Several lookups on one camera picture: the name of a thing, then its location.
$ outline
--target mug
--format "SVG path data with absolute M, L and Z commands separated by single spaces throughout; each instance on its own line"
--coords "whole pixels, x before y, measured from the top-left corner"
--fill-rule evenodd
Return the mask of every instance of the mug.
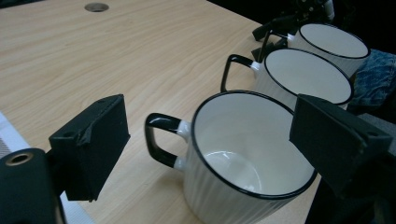
M 254 71 L 254 91 L 273 97 L 292 110 L 299 93 L 325 99 L 344 109 L 353 96 L 353 85 L 341 69 L 305 50 L 277 49 L 270 52 L 262 63 L 230 55 L 221 81 L 222 91 L 227 91 L 227 76 L 232 62 Z
M 288 47 L 313 52 L 337 65 L 352 77 L 370 50 L 356 36 L 329 24 L 308 23 L 295 36 L 289 35 Z
M 150 156 L 184 173 L 184 196 L 204 223 L 255 223 L 290 202 L 317 172 L 289 141 L 292 111 L 252 91 L 206 99 L 192 122 L 150 114 L 145 134 Z M 184 138 L 186 157 L 160 148 L 154 129 Z

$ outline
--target black device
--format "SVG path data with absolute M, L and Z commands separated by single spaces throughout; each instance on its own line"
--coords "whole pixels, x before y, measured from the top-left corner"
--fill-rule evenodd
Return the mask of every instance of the black device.
M 396 223 L 396 157 L 389 153 L 392 140 L 388 133 L 337 105 L 298 95 L 290 141 L 340 199 L 339 206 L 343 201 L 365 199 L 369 202 L 367 220 L 375 219 L 377 224 Z
M 54 133 L 51 150 L 0 160 L 0 222 L 67 223 L 60 195 L 97 200 L 130 135 L 123 95 L 100 99 Z

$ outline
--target table surface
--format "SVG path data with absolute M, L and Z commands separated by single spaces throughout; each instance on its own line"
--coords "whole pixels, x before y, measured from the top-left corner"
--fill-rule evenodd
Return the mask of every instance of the table surface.
M 96 202 L 80 202 L 96 223 L 201 223 L 183 197 L 183 174 L 148 154 L 149 113 L 191 120 L 219 92 L 228 55 L 252 58 L 261 43 L 254 21 L 204 0 L 49 0 L 0 10 L 0 110 L 31 147 L 94 101 L 122 93 L 131 139 Z M 228 84 L 249 88 L 253 75 L 234 65 Z M 158 132 L 160 146 L 186 144 Z M 304 223 L 318 186 L 260 223 Z

